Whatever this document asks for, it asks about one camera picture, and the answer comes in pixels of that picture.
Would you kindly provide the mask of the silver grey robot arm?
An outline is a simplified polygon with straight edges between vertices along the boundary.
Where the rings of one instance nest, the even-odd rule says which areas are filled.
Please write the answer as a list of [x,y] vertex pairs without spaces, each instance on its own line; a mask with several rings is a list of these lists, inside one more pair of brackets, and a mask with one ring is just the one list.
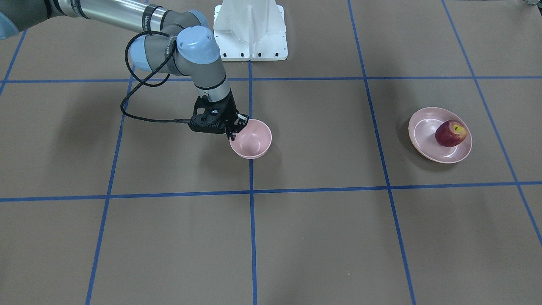
[[124,61],[136,89],[151,87],[149,79],[164,73],[165,81],[171,75],[190,77],[198,91],[192,117],[173,123],[234,141],[249,121],[236,108],[218,43],[199,11],[176,12],[136,0],[2,0],[0,11],[2,40],[56,16],[134,31]]

